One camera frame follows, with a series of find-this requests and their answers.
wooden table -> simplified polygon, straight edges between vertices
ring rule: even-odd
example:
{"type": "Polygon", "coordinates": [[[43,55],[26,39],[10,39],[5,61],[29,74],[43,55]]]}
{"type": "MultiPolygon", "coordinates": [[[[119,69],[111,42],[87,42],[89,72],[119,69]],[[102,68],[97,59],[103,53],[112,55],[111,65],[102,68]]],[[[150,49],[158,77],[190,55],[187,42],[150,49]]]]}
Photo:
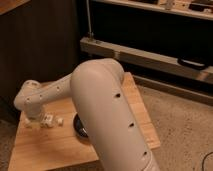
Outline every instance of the wooden table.
{"type": "Polygon", "coordinates": [[[28,2],[30,0],[0,0],[0,15],[28,2]]]}
{"type": "MultiPolygon", "coordinates": [[[[155,128],[130,73],[125,73],[122,88],[149,147],[159,147],[160,141],[155,128]]],[[[70,98],[50,103],[45,106],[45,110],[63,117],[63,127],[55,126],[37,131],[25,128],[25,116],[22,112],[9,171],[50,170],[98,160],[89,141],[80,140],[75,135],[72,121],[76,111],[70,98]]]]}

small block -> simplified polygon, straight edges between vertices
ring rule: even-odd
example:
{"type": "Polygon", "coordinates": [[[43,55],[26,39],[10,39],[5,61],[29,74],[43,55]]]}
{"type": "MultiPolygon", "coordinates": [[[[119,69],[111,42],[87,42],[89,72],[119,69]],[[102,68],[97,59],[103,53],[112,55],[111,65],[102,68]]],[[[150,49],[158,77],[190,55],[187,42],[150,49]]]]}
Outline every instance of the small block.
{"type": "Polygon", "coordinates": [[[31,128],[31,127],[32,127],[30,123],[31,123],[31,122],[29,121],[29,119],[25,118],[25,120],[24,120],[24,126],[25,126],[26,128],[31,128]]]}
{"type": "Polygon", "coordinates": [[[63,124],[64,124],[64,119],[63,119],[63,118],[58,118],[58,119],[57,119],[57,123],[58,123],[58,126],[63,126],[63,124]]]}
{"type": "Polygon", "coordinates": [[[51,127],[53,127],[53,120],[54,120],[54,116],[47,114],[47,115],[44,116],[44,119],[42,120],[41,125],[43,127],[51,128],[51,127]]]}
{"type": "Polygon", "coordinates": [[[203,12],[211,13],[211,12],[212,12],[212,10],[211,10],[211,9],[208,9],[208,8],[205,8],[203,12]]]}

cable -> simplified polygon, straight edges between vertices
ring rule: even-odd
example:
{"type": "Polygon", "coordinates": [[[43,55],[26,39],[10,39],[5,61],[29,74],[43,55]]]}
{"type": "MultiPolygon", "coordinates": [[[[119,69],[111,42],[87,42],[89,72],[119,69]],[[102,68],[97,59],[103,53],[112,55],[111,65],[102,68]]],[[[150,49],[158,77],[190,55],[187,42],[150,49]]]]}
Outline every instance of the cable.
{"type": "Polygon", "coordinates": [[[202,171],[205,171],[205,161],[206,161],[207,157],[210,156],[211,154],[213,154],[213,151],[204,156],[204,158],[202,160],[202,171]]]}

small hole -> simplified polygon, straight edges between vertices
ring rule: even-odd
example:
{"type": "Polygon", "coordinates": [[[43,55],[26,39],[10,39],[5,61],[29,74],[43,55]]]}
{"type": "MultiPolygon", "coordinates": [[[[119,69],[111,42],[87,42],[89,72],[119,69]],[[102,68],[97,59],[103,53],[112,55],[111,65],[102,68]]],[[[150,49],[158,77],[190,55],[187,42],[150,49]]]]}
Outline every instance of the small hole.
{"type": "Polygon", "coordinates": [[[134,127],[134,123],[131,123],[130,125],[129,125],[129,128],[133,128],[134,127]]]}
{"type": "Polygon", "coordinates": [[[121,97],[120,93],[118,93],[118,94],[115,95],[115,98],[120,98],[120,97],[121,97]]]}
{"type": "Polygon", "coordinates": [[[144,153],[143,153],[143,156],[146,156],[147,155],[147,152],[145,151],[144,153]]]}
{"type": "Polygon", "coordinates": [[[37,83],[32,83],[33,86],[37,86],[37,83]]]}

gray carpet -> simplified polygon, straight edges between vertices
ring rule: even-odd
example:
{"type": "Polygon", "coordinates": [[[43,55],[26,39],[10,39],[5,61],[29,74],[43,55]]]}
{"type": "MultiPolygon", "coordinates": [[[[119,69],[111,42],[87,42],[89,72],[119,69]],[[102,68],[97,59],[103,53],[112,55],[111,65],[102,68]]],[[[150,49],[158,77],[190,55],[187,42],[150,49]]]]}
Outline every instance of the gray carpet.
{"type": "MultiPolygon", "coordinates": [[[[161,140],[153,150],[162,171],[200,171],[204,155],[213,151],[213,107],[139,87],[161,140]]],[[[16,127],[0,122],[0,171],[6,171],[16,127]]],[[[205,171],[213,170],[213,155],[205,171]]],[[[55,171],[103,171],[100,162],[55,171]]]]}

